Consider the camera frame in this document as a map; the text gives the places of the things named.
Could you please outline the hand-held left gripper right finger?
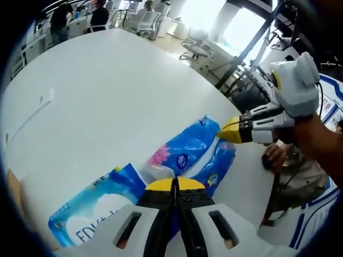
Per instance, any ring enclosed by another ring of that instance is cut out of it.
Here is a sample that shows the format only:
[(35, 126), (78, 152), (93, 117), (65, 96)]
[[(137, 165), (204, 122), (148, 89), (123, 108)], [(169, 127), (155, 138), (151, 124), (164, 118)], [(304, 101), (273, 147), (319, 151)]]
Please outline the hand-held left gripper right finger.
[(196, 180), (175, 180), (178, 222), (187, 256), (266, 256), (256, 228), (228, 206), (216, 204)]

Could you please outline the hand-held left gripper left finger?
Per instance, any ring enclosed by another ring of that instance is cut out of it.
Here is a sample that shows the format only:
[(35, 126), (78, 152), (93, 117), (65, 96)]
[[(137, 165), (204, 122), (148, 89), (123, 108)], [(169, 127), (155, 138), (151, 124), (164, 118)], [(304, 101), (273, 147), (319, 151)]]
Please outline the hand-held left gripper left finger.
[(173, 230), (175, 181), (146, 187), (136, 205), (126, 205), (95, 229), (92, 239), (58, 250), (58, 256), (164, 256)]

